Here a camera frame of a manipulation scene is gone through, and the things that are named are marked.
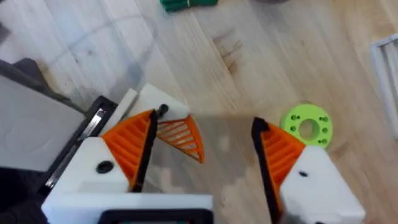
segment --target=green 3d printed ring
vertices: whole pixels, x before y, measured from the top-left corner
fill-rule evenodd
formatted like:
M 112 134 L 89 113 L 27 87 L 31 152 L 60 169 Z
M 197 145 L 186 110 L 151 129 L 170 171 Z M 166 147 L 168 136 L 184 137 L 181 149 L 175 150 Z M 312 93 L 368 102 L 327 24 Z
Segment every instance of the green 3d printed ring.
M 313 126 L 311 136 L 306 139 L 299 133 L 299 127 L 305 120 L 310 120 Z M 321 146 L 322 148 L 329 145 L 333 135 L 333 125 L 328 113 L 324 109 L 311 104 L 298 105 L 291 109 L 282 118 L 280 127 L 302 143 Z

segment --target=black screw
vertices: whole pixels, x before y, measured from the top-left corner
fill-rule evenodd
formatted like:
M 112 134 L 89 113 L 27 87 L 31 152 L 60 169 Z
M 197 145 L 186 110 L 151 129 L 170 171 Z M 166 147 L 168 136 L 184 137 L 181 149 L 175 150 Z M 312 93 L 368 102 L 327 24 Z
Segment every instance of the black screw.
M 111 161 L 102 161 L 97 165 L 96 171 L 99 174 L 106 174 L 111 171 L 114 167 L 113 162 Z
M 169 111 L 169 106 L 166 104 L 162 104 L 159 109 L 156 111 L 158 118 L 163 118 L 163 116 Z
M 300 174 L 300 176 L 302 176 L 302 177 L 308 177 L 308 173 L 306 173 L 304 171 L 299 171 L 298 174 Z

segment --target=green object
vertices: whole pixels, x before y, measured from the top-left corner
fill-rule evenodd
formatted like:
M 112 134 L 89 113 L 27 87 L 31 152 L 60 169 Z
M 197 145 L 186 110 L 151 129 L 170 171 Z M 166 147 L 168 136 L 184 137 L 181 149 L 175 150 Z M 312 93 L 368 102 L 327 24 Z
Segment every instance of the green object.
M 160 0 L 166 11 L 188 9 L 192 6 L 214 6 L 218 0 Z
M 312 134 L 309 138 L 303 138 L 300 134 L 300 125 L 309 120 L 312 123 Z M 333 135 L 333 124 L 328 113 L 315 105 L 303 104 L 292 108 L 287 112 L 280 128 L 296 137 L 302 143 L 311 146 L 326 148 Z

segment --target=wooden floor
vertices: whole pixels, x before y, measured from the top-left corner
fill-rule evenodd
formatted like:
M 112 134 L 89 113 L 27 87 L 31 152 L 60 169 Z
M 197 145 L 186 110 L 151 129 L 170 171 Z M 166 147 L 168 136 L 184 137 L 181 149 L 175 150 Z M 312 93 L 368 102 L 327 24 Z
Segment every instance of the wooden floor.
M 217 223 L 270 223 L 250 138 L 311 102 L 335 127 L 328 152 L 367 211 L 398 220 L 398 143 L 369 46 L 397 32 L 396 0 L 220 0 L 166 14 L 158 0 L 6 0 L 0 58 L 30 57 L 51 87 L 87 108 L 151 83 L 191 107 L 206 164 L 156 142 L 147 181 L 214 195 Z

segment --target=black plastic strip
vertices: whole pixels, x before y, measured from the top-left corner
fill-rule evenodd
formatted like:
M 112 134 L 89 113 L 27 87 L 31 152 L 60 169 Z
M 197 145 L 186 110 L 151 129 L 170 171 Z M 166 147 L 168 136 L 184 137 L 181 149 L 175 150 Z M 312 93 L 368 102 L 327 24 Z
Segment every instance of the black plastic strip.
M 264 191 L 266 193 L 269 215 L 273 224 L 278 223 L 280 216 L 282 215 L 278 209 L 277 195 L 275 195 L 274 188 L 272 186 L 271 177 L 269 176 L 269 170 L 267 165 L 267 157 L 264 153 L 264 146 L 262 145 L 261 133 L 264 131 L 270 131 L 267 122 L 262 118 L 254 118 L 253 126 L 251 130 L 251 137 L 253 139 L 254 147 L 256 148 L 257 156 L 259 158 L 260 170 L 262 175 L 262 183 L 264 184 Z
M 206 209 L 108 210 L 102 213 L 98 224 L 178 221 L 189 224 L 213 224 L 213 212 Z
M 145 181 L 145 174 L 147 172 L 148 163 L 150 159 L 150 154 L 152 152 L 152 146 L 154 145 L 154 141 L 156 138 L 157 132 L 157 115 L 155 110 L 149 115 L 150 118 L 150 126 L 147 134 L 147 139 L 145 140 L 144 151 L 142 152 L 141 161 L 139 164 L 136 183 L 132 186 L 132 192 L 141 192 L 142 186 Z

